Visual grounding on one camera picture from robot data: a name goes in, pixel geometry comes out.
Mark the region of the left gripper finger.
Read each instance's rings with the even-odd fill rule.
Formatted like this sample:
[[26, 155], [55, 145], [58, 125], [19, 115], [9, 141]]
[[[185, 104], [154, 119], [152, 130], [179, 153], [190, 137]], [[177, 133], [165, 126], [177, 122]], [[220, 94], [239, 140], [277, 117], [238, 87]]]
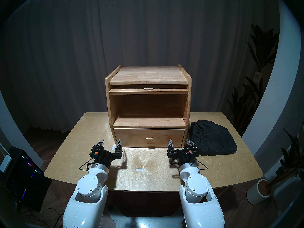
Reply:
[[104, 140], [101, 140], [96, 145], [93, 145], [92, 153], [96, 153], [96, 152], [102, 153], [104, 151], [103, 142], [104, 142]]
[[121, 159], [122, 157], [122, 145], [120, 139], [117, 142], [117, 147], [115, 148], [115, 159]]

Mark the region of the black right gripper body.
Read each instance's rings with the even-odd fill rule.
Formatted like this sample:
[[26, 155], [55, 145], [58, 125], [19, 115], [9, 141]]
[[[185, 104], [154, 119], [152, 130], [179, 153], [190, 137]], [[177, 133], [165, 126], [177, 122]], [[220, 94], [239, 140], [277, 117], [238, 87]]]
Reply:
[[183, 164], [190, 164], [192, 165], [195, 163], [195, 157], [199, 156], [198, 150], [175, 150], [169, 149], [169, 159], [170, 165], [179, 165], [182, 166]]

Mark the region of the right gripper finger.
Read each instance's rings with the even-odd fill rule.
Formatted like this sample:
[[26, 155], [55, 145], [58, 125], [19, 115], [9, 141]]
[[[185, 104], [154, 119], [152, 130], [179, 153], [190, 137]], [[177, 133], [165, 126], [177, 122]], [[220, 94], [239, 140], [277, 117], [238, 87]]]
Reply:
[[172, 139], [168, 143], [168, 158], [176, 158], [179, 149], [174, 149]]
[[189, 153], [192, 156], [199, 156], [199, 148], [189, 139], [186, 139], [184, 150], [186, 153]]

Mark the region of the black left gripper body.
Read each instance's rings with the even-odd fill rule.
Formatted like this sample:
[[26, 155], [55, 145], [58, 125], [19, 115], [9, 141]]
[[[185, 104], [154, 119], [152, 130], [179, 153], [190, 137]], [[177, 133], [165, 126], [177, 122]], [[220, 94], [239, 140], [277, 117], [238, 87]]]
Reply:
[[112, 161], [117, 159], [117, 153], [111, 153], [107, 150], [94, 151], [90, 153], [90, 157], [94, 159], [90, 165], [96, 166], [97, 164], [101, 164], [110, 169]]

